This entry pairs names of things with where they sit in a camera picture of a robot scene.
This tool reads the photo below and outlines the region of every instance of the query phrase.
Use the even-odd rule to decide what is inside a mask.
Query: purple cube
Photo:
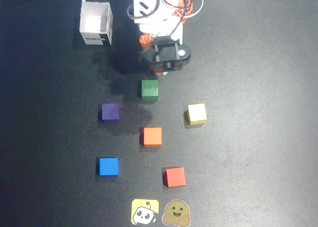
[[[105,124],[117,123],[119,121],[119,104],[102,104],[101,119]]]

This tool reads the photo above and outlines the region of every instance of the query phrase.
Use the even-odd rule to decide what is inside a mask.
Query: wooden block
[[[102,104],[102,120],[105,124],[119,121],[119,104]]]
[[[141,97],[145,101],[157,101],[159,95],[158,80],[142,80],[141,81]]]
[[[167,169],[166,174],[168,187],[185,186],[183,167]]]
[[[118,176],[119,162],[118,158],[101,158],[99,160],[99,175],[100,176]]]
[[[147,148],[161,147],[161,128],[144,128],[144,146]]]
[[[204,104],[188,105],[189,124],[204,124],[207,121],[207,113]]]

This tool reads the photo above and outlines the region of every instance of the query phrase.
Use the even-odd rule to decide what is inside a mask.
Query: sticker
[[[159,213],[159,201],[135,199],[131,208],[131,223],[150,225],[156,222]]]
[[[188,204],[182,200],[170,201],[164,209],[162,223],[166,226],[190,226],[191,218]]]

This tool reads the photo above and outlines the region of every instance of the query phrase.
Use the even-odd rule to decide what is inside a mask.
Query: white box
[[[81,1],[79,31],[87,45],[111,45],[113,13],[108,2]]]

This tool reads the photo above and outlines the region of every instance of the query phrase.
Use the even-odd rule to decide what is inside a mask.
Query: green cube
[[[157,101],[159,92],[158,80],[141,81],[141,97],[145,101]]]

